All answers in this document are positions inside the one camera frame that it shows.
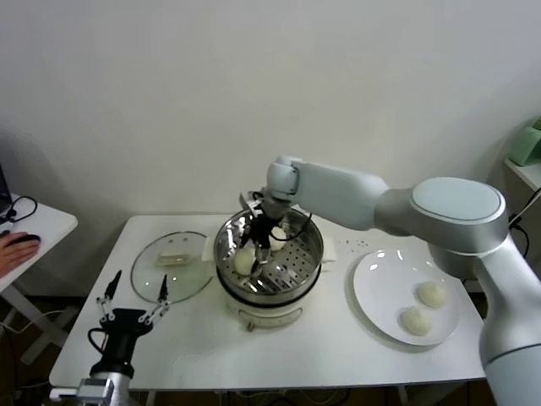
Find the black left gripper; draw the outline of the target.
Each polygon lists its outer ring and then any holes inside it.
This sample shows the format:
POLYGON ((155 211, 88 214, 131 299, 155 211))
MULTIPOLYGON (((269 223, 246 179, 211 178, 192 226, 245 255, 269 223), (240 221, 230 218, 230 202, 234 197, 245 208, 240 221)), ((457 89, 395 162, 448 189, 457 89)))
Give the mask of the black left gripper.
POLYGON ((90 375, 98 373, 119 373, 133 376, 131 364, 138 339, 149 333, 149 325, 155 325, 169 311, 167 276, 164 276, 158 295, 157 305, 147 312, 135 309, 112 309, 112 300, 122 276, 119 270, 108 283, 105 293, 96 298, 100 315, 100 327, 89 330, 89 342, 101 359, 90 369, 90 375), (107 336, 104 349, 92 338, 93 332, 107 336))

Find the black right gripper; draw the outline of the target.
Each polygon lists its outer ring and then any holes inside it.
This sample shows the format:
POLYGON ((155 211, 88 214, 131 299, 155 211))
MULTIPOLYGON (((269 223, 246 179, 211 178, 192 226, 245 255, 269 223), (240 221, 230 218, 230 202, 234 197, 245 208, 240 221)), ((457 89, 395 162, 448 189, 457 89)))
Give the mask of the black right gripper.
POLYGON ((251 226, 245 226, 243 229, 238 248, 255 249, 256 275, 259 275, 263 266, 268 263, 271 250, 281 248, 281 241, 272 236, 277 227, 277 220, 259 215, 251 221, 251 226))

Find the person's bare hand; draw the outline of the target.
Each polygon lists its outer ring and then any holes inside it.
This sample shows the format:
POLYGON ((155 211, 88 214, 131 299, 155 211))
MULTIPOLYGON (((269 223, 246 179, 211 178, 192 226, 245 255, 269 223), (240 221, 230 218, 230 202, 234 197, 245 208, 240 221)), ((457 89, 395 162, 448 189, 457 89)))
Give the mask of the person's bare hand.
POLYGON ((41 246, 39 237, 11 233, 1 237, 0 276, 4 277, 35 256, 41 246))

